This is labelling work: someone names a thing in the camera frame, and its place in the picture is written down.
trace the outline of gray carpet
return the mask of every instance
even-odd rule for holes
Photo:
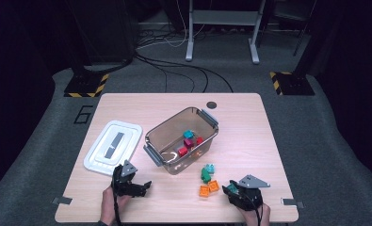
[[[185,62],[186,44],[157,44],[137,51],[150,58],[204,67],[224,77],[234,92],[262,96],[294,197],[306,205],[291,225],[372,225],[372,174],[336,129],[332,109],[315,78],[308,75],[315,96],[278,96],[269,77],[270,71],[293,71],[308,39],[299,54],[292,56],[295,37],[268,33],[258,49],[261,64],[253,65],[250,36],[211,35],[197,40],[190,63]],[[203,91],[206,80],[201,72],[168,70],[182,75],[169,73],[166,83],[161,71],[135,59],[110,74],[103,93],[190,92],[190,79],[195,82],[193,92]],[[90,121],[73,122],[83,105],[92,105],[84,109],[92,116],[99,102],[98,97],[63,97],[71,78],[70,70],[55,74],[52,103],[0,183],[0,225],[58,225],[57,206],[51,200],[63,194]],[[206,92],[230,92],[220,77],[209,73],[208,78]]]

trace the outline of black equipment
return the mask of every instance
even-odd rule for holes
[[[122,64],[132,61],[138,37],[138,21],[132,0],[67,0],[77,24],[89,63]]]
[[[229,197],[229,202],[245,211],[255,211],[260,225],[263,215],[263,198],[259,188],[246,188],[239,186],[237,182],[230,180],[230,186],[223,186],[223,192]]]
[[[144,186],[132,183],[133,177],[136,175],[137,168],[129,161],[125,160],[123,166],[119,164],[113,171],[111,187],[113,190],[113,198],[115,200],[115,217],[118,225],[121,226],[119,217],[119,206],[117,203],[118,196],[128,195],[132,197],[144,197],[147,189],[150,188],[152,181],[147,182]]]

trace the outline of orange block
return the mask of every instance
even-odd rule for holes
[[[200,196],[207,198],[209,196],[209,186],[201,186]]]
[[[210,192],[218,191],[218,182],[216,180],[208,182],[208,186]]]

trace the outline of black cable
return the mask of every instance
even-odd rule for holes
[[[166,33],[166,34],[162,34],[162,35],[156,35],[154,36],[154,32],[151,36],[149,37],[144,37],[143,39],[140,39],[138,42],[137,42],[137,48],[142,48],[142,47],[146,47],[148,45],[151,45],[151,44],[154,44],[157,40],[165,40],[167,42],[170,42],[171,39],[177,37],[177,33],[175,31],[171,31],[169,33]]]
[[[118,226],[122,226],[121,218],[119,217],[119,206],[118,206],[117,198],[118,198],[118,196],[114,192],[113,193],[113,199],[115,201],[115,203],[114,203],[115,219],[116,219],[116,223],[118,224]]]
[[[180,76],[183,76],[183,77],[189,79],[189,80],[192,82],[192,90],[191,90],[191,92],[194,90],[194,88],[195,88],[195,82],[194,82],[194,80],[191,79],[190,77],[188,77],[188,76],[186,76],[186,75],[184,75],[184,74],[181,74],[181,73],[174,73],[174,72],[170,72],[170,71],[167,71],[167,70],[161,69],[161,68],[159,68],[159,66],[162,66],[162,65],[154,64],[154,63],[152,63],[152,62],[149,62],[149,61],[146,60],[146,59],[143,59],[142,57],[136,56],[136,58],[137,58],[138,60],[142,61],[142,62],[145,62],[145,63],[147,63],[147,64],[150,64],[151,66],[157,68],[158,70],[162,71],[162,72],[165,74],[165,78],[166,78],[166,83],[165,83],[165,92],[167,91],[167,86],[168,86],[168,75],[167,75],[167,73],[177,74],[177,75],[180,75]]]
[[[197,70],[200,70],[200,71],[207,71],[207,72],[210,72],[212,74],[215,74],[216,76],[218,76],[219,78],[221,78],[226,84],[227,86],[229,87],[230,91],[231,92],[234,92],[233,91],[233,88],[232,86],[229,84],[229,82],[223,77],[221,76],[220,74],[218,73],[215,73],[211,70],[208,70],[208,69],[205,69],[205,68],[202,68],[202,67],[198,67],[198,66],[193,66],[193,65],[187,65],[187,64],[182,64],[182,63],[174,63],[174,62],[168,62],[168,61],[164,61],[164,60],[158,60],[158,59],[152,59],[152,58],[148,58],[148,57],[145,57],[145,56],[141,56],[139,53],[136,52],[136,57],[142,57],[146,60],[150,60],[150,61],[154,61],[154,62],[159,62],[159,63],[168,63],[168,64],[171,64],[171,65],[175,65],[175,66],[179,66],[179,67],[189,67],[189,68],[194,68],[194,69],[197,69]]]
[[[118,66],[115,66],[113,68],[108,68],[108,69],[104,69],[104,70],[99,70],[99,71],[91,71],[91,70],[88,70],[89,72],[91,73],[104,73],[104,74],[107,74],[107,73],[113,73],[119,69],[122,69],[124,67],[126,67],[127,65],[129,65],[130,63],[132,62],[132,60],[128,60],[128,59],[124,59],[120,65]]]
[[[154,32],[162,32],[161,30],[152,30],[152,29],[144,29],[144,30],[141,30],[140,33],[146,33],[145,36],[142,37],[142,35],[140,35],[143,39],[146,39],[146,38],[150,38],[151,40],[156,40],[156,39],[163,39],[163,38],[173,38],[175,37],[176,35],[173,33],[173,32],[168,32],[168,33],[165,33],[165,34],[161,34],[161,35],[155,35]],[[138,44],[143,44],[142,41],[146,41],[146,40],[139,40],[137,43]]]
[[[253,203],[253,201],[251,200],[250,197],[248,197],[247,195],[245,196],[247,197],[247,199],[251,202],[252,206],[253,206],[253,209],[255,210],[255,213],[256,213],[256,217],[258,218],[258,226],[260,226],[260,223],[262,221],[262,217],[263,217],[263,203],[262,203],[262,215],[259,216],[259,211],[258,211],[258,208],[255,206],[255,203]]]

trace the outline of wooden table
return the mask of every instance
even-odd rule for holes
[[[215,109],[206,104],[215,102]],[[157,167],[143,150],[145,134],[181,110],[195,106],[207,109],[218,120],[218,135],[210,150],[177,175]],[[271,184],[261,188],[264,202],[271,207],[271,222],[294,222],[298,210],[284,206],[281,198],[293,199],[283,163],[267,120],[262,100],[255,93],[117,93],[105,94],[95,111],[89,131],[73,167],[64,197],[71,204],[60,204],[58,222],[96,222],[100,216],[102,192],[111,178],[87,170],[83,160],[93,142],[110,121],[138,124],[141,140],[130,159],[138,168],[133,183],[153,181],[144,198],[132,199],[121,215],[123,223],[235,223],[243,218],[229,204],[221,186],[251,174]],[[215,165],[213,180],[220,191],[208,198],[199,196],[201,169]]]

